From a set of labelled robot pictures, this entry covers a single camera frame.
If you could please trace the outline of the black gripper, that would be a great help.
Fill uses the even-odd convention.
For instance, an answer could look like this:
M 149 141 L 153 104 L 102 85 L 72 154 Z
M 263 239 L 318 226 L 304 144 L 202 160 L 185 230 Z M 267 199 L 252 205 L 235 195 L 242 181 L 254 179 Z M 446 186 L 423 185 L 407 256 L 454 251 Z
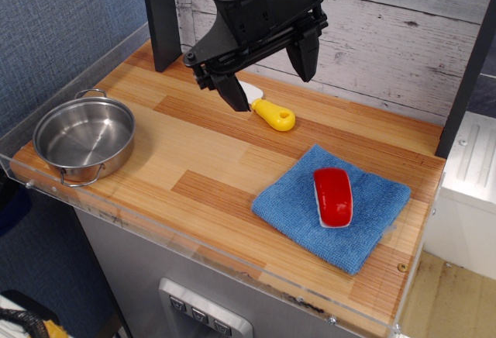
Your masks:
M 303 80 L 315 76 L 319 37 L 328 26 L 324 0 L 214 0 L 211 29 L 184 57 L 199 87 L 216 89 L 236 112 L 249 102 L 236 72 L 285 49 Z

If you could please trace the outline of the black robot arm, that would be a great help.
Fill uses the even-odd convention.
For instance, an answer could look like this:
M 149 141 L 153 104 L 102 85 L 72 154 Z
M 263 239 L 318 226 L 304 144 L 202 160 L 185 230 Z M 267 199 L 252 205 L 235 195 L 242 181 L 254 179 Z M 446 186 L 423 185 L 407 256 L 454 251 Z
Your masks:
M 184 56 L 200 88 L 216 90 L 237 112 L 250 105 L 236 73 L 286 50 L 304 81 L 316 73 L 319 37 L 328 26 L 324 0 L 212 0 L 211 29 Z

